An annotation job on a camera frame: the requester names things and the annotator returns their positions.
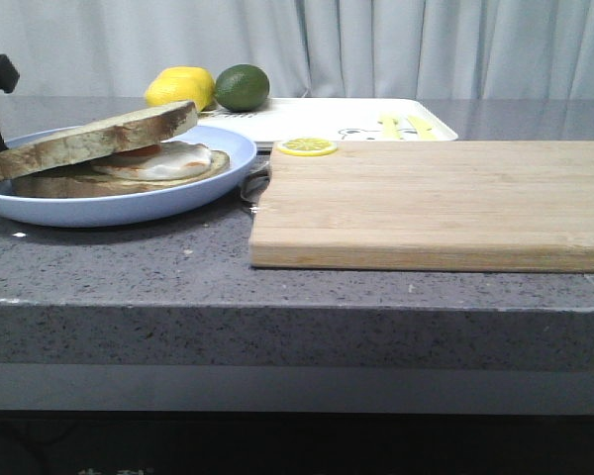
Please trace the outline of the bread slice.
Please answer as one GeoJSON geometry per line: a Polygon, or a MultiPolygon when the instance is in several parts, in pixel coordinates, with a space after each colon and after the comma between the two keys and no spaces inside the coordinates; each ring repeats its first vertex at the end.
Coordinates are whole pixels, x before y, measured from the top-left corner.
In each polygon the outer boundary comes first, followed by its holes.
{"type": "Polygon", "coordinates": [[[207,171],[197,176],[173,180],[131,180],[94,171],[89,165],[75,164],[36,172],[11,180],[14,193],[33,198],[93,198],[163,190],[187,185],[226,172],[230,157],[221,150],[211,150],[207,171]]]}
{"type": "Polygon", "coordinates": [[[195,127],[191,100],[152,106],[0,151],[0,181],[150,146],[195,127]]]}

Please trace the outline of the light blue round plate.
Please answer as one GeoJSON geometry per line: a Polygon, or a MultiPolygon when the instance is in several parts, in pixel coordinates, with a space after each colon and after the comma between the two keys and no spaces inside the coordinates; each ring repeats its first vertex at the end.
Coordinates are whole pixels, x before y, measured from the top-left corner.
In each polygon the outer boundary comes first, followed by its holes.
{"type": "Polygon", "coordinates": [[[256,158],[257,146],[236,132],[196,126],[178,137],[225,152],[229,168],[213,177],[158,191],[96,198],[28,198],[14,194],[10,181],[0,182],[0,216],[61,228],[135,224],[170,217],[207,205],[237,187],[256,158]]]}

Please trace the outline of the white rectangular tray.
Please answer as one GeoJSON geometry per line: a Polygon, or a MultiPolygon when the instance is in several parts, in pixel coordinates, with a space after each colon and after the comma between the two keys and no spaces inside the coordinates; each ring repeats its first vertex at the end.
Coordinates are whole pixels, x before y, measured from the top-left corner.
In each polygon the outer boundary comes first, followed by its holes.
{"type": "Polygon", "coordinates": [[[222,107],[205,111],[199,124],[241,134],[258,147],[292,138],[314,137],[338,141],[388,141],[378,122],[382,113],[398,116],[401,139],[420,139],[407,116],[421,117],[433,126],[435,141],[455,141],[458,134],[421,103],[409,99],[271,98],[252,112],[233,113],[222,107]]]}

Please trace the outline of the rear yellow lemon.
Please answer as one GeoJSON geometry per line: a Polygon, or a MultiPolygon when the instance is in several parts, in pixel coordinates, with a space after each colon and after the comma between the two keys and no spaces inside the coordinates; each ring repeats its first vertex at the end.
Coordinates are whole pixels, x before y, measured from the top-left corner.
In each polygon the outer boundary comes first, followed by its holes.
{"type": "Polygon", "coordinates": [[[179,81],[193,81],[203,92],[203,98],[199,109],[204,111],[214,103],[215,80],[212,74],[205,68],[199,66],[177,65],[164,69],[157,77],[171,82],[174,79],[179,81]]]}

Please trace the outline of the yellow lemon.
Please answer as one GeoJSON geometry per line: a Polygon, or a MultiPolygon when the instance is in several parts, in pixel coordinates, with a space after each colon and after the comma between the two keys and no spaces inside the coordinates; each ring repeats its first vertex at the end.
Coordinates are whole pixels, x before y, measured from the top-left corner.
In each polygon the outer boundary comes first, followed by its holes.
{"type": "Polygon", "coordinates": [[[203,92],[203,98],[199,109],[204,111],[214,103],[215,80],[212,74],[205,68],[199,66],[177,65],[164,69],[157,77],[171,82],[174,79],[179,81],[193,81],[203,92]]]}
{"type": "Polygon", "coordinates": [[[209,89],[201,82],[187,77],[159,77],[144,93],[149,106],[160,106],[176,101],[192,101],[198,111],[212,102],[209,89]]]}

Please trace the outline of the front yellow lemon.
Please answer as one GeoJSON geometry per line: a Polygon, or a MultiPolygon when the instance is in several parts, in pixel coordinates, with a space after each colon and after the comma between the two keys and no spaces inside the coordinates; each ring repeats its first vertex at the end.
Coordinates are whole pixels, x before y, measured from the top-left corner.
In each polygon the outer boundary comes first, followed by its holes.
{"type": "Polygon", "coordinates": [[[212,102],[209,89],[201,82],[187,77],[159,77],[144,93],[149,106],[160,106],[176,101],[192,101],[198,111],[212,102]]]}

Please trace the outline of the fried egg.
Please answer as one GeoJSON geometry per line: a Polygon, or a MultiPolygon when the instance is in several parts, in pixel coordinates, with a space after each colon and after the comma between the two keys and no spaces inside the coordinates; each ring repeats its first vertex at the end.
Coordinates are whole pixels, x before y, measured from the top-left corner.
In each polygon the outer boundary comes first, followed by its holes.
{"type": "Polygon", "coordinates": [[[161,181],[191,178],[207,171],[212,150],[203,144],[173,141],[138,152],[118,152],[90,161],[93,170],[118,178],[161,181]]]}

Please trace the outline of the green lime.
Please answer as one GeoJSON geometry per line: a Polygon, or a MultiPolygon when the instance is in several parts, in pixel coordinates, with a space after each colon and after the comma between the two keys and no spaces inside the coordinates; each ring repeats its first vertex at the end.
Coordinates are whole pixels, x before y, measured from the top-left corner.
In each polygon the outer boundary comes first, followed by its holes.
{"type": "Polygon", "coordinates": [[[270,82],[262,69],[252,64],[237,64],[219,74],[214,96],[229,111],[247,112],[261,106],[269,91],[270,82]]]}

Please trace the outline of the lemon slice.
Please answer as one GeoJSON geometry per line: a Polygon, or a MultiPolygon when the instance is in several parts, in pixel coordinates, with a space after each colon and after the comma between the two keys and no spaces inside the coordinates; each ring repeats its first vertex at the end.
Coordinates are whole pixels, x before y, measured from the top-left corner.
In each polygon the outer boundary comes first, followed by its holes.
{"type": "Polygon", "coordinates": [[[294,156],[323,156],[338,149],[335,142],[321,138],[294,138],[279,142],[276,148],[294,156]]]}

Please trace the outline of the grey-white curtain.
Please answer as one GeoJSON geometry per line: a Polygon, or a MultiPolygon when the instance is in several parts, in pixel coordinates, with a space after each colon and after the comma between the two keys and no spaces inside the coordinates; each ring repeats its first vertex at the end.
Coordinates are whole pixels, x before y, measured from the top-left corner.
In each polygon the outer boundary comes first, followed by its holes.
{"type": "Polygon", "coordinates": [[[594,1],[0,1],[20,95],[259,66],[279,97],[594,99],[594,1]]]}

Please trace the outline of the wooden cutting board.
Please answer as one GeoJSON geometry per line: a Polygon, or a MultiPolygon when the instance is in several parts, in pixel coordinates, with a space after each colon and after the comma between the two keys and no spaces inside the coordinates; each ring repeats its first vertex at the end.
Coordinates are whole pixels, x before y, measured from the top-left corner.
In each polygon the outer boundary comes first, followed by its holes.
{"type": "Polygon", "coordinates": [[[594,141],[274,151],[256,267],[594,272],[594,141]]]}

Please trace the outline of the yellow-handled utensil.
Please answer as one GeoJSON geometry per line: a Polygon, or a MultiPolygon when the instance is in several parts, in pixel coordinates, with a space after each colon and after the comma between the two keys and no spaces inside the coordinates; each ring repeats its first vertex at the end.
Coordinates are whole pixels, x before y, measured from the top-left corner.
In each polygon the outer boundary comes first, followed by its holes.
{"type": "Polygon", "coordinates": [[[407,122],[421,141],[434,141],[437,138],[433,133],[433,126],[421,117],[408,115],[407,122]]]}
{"type": "Polygon", "coordinates": [[[378,119],[381,125],[381,135],[384,140],[398,141],[401,139],[401,133],[398,128],[398,116],[390,113],[382,113],[378,119]]]}

